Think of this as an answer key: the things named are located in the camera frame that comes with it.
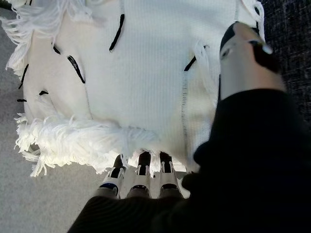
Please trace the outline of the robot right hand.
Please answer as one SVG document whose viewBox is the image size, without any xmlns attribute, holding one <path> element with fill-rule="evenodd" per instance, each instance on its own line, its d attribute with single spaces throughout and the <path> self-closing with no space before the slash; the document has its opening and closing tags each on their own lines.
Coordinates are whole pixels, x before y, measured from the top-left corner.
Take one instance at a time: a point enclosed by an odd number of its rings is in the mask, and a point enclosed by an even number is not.
<svg viewBox="0 0 311 233">
<path fill-rule="evenodd" d="M 198 172 L 158 200 L 96 195 L 71 233 L 308 233 L 311 136 L 286 91 L 273 50 L 235 22 L 220 49 L 219 98 Z"/>
</svg>

